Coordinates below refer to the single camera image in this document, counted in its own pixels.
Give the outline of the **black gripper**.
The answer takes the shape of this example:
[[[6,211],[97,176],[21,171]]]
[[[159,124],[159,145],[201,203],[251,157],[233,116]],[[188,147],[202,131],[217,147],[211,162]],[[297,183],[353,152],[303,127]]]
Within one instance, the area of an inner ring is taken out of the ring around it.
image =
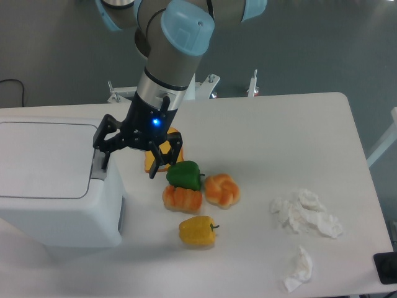
[[[93,136],[93,147],[105,154],[101,169],[107,169],[112,152],[130,147],[148,151],[148,174],[153,179],[152,167],[157,162],[150,150],[159,146],[165,164],[159,165],[156,172],[167,171],[171,165],[169,160],[174,146],[183,144],[179,133],[168,132],[176,115],[175,110],[170,110],[170,105],[171,98],[168,94],[160,99],[158,107],[148,104],[139,94],[135,94],[124,121],[120,122],[110,114],[103,116]],[[183,160],[181,146],[176,163]]]

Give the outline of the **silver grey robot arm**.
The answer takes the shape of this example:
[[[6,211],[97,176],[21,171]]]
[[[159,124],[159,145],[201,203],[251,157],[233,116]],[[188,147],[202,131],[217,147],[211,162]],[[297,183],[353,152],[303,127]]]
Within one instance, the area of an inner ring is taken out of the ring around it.
[[[123,121],[105,115],[93,146],[107,169],[113,152],[129,147],[149,151],[149,176],[173,165],[182,137],[169,128],[189,84],[208,50],[216,27],[240,24],[261,15],[265,1],[97,1],[105,24],[114,31],[135,27],[135,44],[146,65]]]

